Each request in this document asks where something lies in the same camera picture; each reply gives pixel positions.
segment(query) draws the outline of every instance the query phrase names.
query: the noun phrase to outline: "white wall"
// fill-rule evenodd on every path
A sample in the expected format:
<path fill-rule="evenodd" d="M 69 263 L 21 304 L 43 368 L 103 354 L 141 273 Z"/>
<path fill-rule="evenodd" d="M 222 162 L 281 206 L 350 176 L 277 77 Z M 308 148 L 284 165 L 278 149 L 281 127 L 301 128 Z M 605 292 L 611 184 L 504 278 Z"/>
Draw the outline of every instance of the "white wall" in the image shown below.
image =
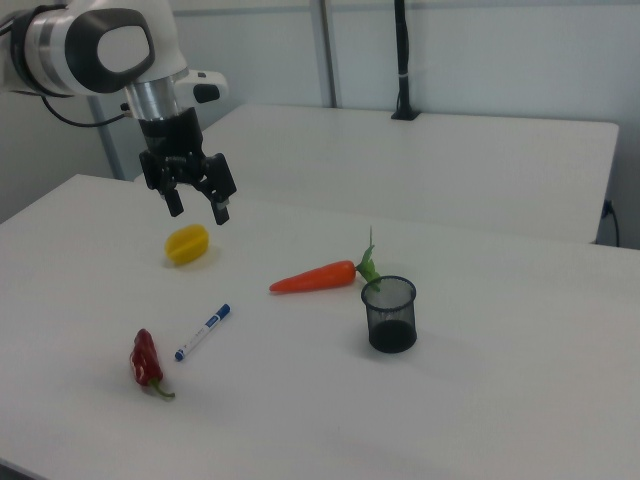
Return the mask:
<path fill-rule="evenodd" d="M 2 0 L 0 17 L 40 3 Z M 72 119 L 93 121 L 84 98 L 52 103 Z M 39 98 L 1 94 L 0 222 L 77 173 L 112 176 L 98 132 L 61 123 Z"/>
<path fill-rule="evenodd" d="M 197 109 L 203 128 L 242 103 L 329 104 L 326 62 L 316 45 L 318 12 L 308 1 L 171 3 L 190 68 L 219 71 L 229 83 L 226 101 Z M 122 101 L 120 94 L 103 99 L 105 115 L 118 113 Z M 146 148 L 132 122 L 110 127 L 127 179 L 141 173 L 138 154 Z"/>
<path fill-rule="evenodd" d="M 392 3 L 332 2 L 339 106 L 395 109 Z M 617 123 L 609 197 L 620 218 L 623 246 L 640 248 L 640 5 L 604 0 L 560 2 L 604 5 L 488 8 L 466 8 L 474 3 L 467 0 L 428 3 L 435 7 L 412 2 L 407 11 L 413 106 L 426 112 Z M 461 8 L 438 8 L 447 3 Z M 599 241 L 612 244 L 610 219 L 600 230 Z"/>

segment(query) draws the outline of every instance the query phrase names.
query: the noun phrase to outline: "marker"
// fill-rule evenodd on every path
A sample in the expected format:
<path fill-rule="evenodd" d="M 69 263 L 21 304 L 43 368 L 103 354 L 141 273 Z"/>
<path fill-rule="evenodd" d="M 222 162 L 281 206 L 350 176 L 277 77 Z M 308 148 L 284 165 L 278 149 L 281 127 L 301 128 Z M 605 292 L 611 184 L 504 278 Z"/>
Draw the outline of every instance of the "marker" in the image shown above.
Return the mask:
<path fill-rule="evenodd" d="M 222 320 L 224 317 L 227 316 L 227 314 L 231 311 L 231 307 L 229 307 L 229 305 L 227 305 L 226 303 L 220 308 L 220 310 L 218 310 L 216 312 L 216 314 L 211 317 L 209 319 L 209 321 L 207 323 L 204 324 L 204 327 L 202 327 L 198 333 L 196 333 L 191 340 L 189 340 L 188 343 L 186 343 L 185 345 L 182 346 L 182 348 L 180 348 L 177 352 L 176 352 L 176 360 L 178 360 L 179 362 L 181 362 L 182 360 L 184 360 L 184 357 L 187 356 L 187 354 L 193 350 L 195 348 L 195 346 L 200 343 L 200 340 L 202 340 L 204 337 L 207 336 L 207 333 L 209 333 L 211 330 L 213 330 L 213 327 L 215 327 L 220 320 Z"/>

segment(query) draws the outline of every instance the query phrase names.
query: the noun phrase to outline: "red chili pepper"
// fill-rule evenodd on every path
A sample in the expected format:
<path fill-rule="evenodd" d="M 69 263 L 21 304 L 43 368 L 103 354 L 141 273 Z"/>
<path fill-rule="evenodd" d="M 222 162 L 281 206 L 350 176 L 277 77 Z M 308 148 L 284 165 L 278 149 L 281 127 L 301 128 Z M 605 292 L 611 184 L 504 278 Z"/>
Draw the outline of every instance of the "red chili pepper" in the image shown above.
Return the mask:
<path fill-rule="evenodd" d="M 376 267 L 371 259 L 373 244 L 371 233 L 369 235 L 369 248 L 364 252 L 362 261 L 358 265 L 354 265 L 351 260 L 341 260 L 330 263 L 324 267 L 315 268 L 308 272 L 280 280 L 271 285 L 269 291 L 274 293 L 293 293 L 342 287 L 349 285 L 355 280 L 356 272 L 359 272 L 367 282 L 375 280 L 380 275 L 376 272 Z"/>
<path fill-rule="evenodd" d="M 129 357 L 131 369 L 136 382 L 143 387 L 151 386 L 166 398 L 173 398 L 175 393 L 167 393 L 160 388 L 163 374 L 158 362 L 158 354 L 153 344 L 151 334 L 144 328 L 138 332 L 136 339 L 133 341 L 133 352 Z"/>

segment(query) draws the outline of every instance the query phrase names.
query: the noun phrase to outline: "black mesh cup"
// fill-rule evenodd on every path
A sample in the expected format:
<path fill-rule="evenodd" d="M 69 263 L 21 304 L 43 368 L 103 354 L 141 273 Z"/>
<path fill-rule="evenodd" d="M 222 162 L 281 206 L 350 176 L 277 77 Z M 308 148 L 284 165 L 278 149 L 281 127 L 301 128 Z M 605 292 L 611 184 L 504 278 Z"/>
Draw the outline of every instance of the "black mesh cup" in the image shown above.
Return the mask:
<path fill-rule="evenodd" d="M 367 307 L 369 343 L 373 348 L 399 353 L 416 342 L 415 298 L 413 283 L 395 275 L 379 277 L 364 286 L 362 301 Z"/>

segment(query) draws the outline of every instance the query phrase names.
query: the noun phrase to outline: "carrot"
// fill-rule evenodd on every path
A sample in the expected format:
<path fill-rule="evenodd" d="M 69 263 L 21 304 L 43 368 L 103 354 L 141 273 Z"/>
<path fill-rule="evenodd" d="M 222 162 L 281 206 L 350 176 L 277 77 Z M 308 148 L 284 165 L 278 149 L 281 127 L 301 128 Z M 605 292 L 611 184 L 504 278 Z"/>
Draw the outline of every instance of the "carrot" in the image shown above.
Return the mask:
<path fill-rule="evenodd" d="M 355 265 L 351 260 L 341 260 L 330 263 L 324 267 L 314 268 L 293 277 L 285 278 L 269 287 L 273 293 L 293 293 L 308 292 L 311 290 L 322 290 L 325 288 L 342 287 L 353 283 L 356 272 L 370 282 L 380 275 L 376 272 L 375 265 L 371 259 L 371 252 L 374 245 L 369 241 L 369 248 L 364 252 L 362 261 Z"/>

